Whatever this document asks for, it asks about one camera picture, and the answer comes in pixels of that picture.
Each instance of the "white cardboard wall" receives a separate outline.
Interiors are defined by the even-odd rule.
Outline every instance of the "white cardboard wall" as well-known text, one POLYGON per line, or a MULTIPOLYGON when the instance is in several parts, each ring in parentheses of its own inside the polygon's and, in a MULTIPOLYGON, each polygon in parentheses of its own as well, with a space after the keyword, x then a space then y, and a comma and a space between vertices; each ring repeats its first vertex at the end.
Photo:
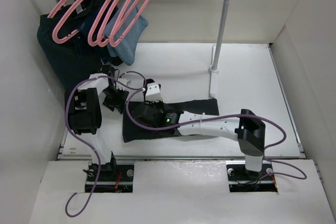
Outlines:
POLYGON ((37 42, 30 0, 0 0, 0 219, 28 223, 63 129, 63 91, 37 42))
MULTIPOLYGON (((53 0, 35 0, 51 11, 53 0)), ((225 42, 273 42, 298 0, 231 0, 225 42)), ((223 0, 151 0, 141 42, 215 42, 223 0)))
POLYGON ((336 215, 336 0, 299 0, 272 46, 308 158, 336 215))

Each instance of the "white floor panel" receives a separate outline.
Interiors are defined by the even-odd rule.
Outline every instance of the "white floor panel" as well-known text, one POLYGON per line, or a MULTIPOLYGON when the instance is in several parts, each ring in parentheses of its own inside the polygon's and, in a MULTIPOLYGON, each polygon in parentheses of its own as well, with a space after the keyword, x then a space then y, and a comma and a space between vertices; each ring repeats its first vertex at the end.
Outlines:
MULTIPOLYGON (((208 68, 213 44, 138 44, 134 70, 162 85, 164 102, 208 99, 208 68)), ((278 123, 287 132, 287 140, 266 150, 269 157, 299 157, 296 136, 267 45, 223 44, 219 60, 218 105, 221 115, 250 109, 257 115, 278 123)), ((133 74, 133 87, 142 80, 133 74)), ((142 95, 135 97, 141 101, 142 95)), ((116 158, 216 158, 242 157, 237 142, 201 136, 138 140, 124 143, 122 115, 102 106, 102 132, 116 158)), ((282 138, 273 126, 266 126, 265 144, 282 138)), ((89 155, 87 147, 68 135, 63 155, 89 155)))
MULTIPOLYGON (((278 193, 229 193, 225 161, 137 162, 133 193, 94 194, 86 210, 72 219, 65 204, 72 193, 83 192, 85 180, 77 173, 85 162, 49 162, 30 223, 335 224, 313 161, 287 162, 300 167, 308 179, 276 176, 278 193)), ((288 166, 273 168, 300 176, 288 166)), ((77 213, 87 197, 76 195, 70 213, 77 213)))

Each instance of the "black fabric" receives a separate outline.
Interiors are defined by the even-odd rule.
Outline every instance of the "black fabric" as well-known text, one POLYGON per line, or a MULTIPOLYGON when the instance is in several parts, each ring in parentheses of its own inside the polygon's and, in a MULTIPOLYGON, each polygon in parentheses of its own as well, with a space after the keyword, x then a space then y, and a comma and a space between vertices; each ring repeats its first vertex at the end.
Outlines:
MULTIPOLYGON (((87 18, 92 20, 92 15, 99 11, 104 2, 105 0, 84 0, 81 4, 83 11, 79 14, 77 12, 71 14, 59 32, 59 38, 67 36, 78 26, 81 27, 87 18)), ((38 42, 65 89, 73 89, 80 81, 100 70, 101 58, 104 54, 109 55, 107 49, 105 53, 102 49, 102 53, 99 53, 97 49, 88 46, 87 40, 82 37, 85 35, 81 36, 81 33, 63 44, 54 42, 53 30, 70 6, 62 8, 54 18, 42 15, 37 32, 38 42)))
MULTIPOLYGON (((130 102, 130 111, 140 104, 140 102, 130 102)), ((170 103, 169 107, 175 111, 188 111, 194 114, 205 113, 207 115, 219 115, 216 99, 194 100, 188 102, 170 103)), ((136 126, 127 116, 126 109, 123 113, 122 137, 125 143, 133 140, 151 140, 157 138, 167 138, 180 136, 176 130, 167 131, 149 131, 136 126)))

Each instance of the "folded cloth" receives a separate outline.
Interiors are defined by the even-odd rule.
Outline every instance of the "folded cloth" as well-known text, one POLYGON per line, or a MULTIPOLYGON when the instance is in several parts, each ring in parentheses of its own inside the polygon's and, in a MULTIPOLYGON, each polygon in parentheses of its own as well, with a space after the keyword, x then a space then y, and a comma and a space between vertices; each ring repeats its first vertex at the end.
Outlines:
MULTIPOLYGON (((117 13, 112 17, 111 21, 106 25, 104 29, 104 35, 106 37, 110 36, 113 26, 115 25, 117 18, 124 4, 118 9, 117 13)), ((131 11, 130 15, 127 17, 125 22, 121 25, 120 29, 115 34, 114 36, 115 40, 118 39, 122 35, 122 33, 126 30, 126 28, 129 26, 129 24, 132 22, 133 18, 136 16, 138 12, 139 12, 139 9, 136 6, 131 11)), ((138 41, 139 41, 139 38, 142 32, 146 29, 147 26, 148 26, 148 21, 143 16, 140 15, 140 17, 131 27, 130 31, 126 34, 123 40, 119 43, 119 45, 117 45, 116 47, 112 47, 110 44, 108 44, 110 56, 111 57, 119 56, 120 59, 126 65, 128 66, 132 65, 135 60, 136 45, 138 44, 138 41)))

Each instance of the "black bracket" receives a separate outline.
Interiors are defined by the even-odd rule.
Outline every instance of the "black bracket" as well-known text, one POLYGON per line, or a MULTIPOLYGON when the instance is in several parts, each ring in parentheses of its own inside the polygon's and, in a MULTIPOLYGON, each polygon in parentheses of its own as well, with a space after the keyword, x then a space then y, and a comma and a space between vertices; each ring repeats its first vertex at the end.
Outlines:
MULTIPOLYGON (((251 110, 242 109, 241 114, 255 115, 251 110)), ((252 118, 240 118, 238 142, 241 152, 250 156, 263 156, 265 152, 265 129, 262 120, 252 118)))
MULTIPOLYGON (((105 73, 108 76, 115 77, 116 70, 111 65, 105 65, 101 68, 100 72, 105 73)), ((103 105, 111 111, 117 109, 119 113, 122 114, 129 92, 118 90, 115 83, 111 79, 109 79, 109 86, 104 89, 103 92, 106 95, 103 101, 103 105)))
MULTIPOLYGON (((68 102, 71 91, 65 92, 65 103, 68 102)), ((96 88, 76 91, 70 101, 69 126, 77 135, 82 133, 96 134, 101 126, 101 111, 96 88)))

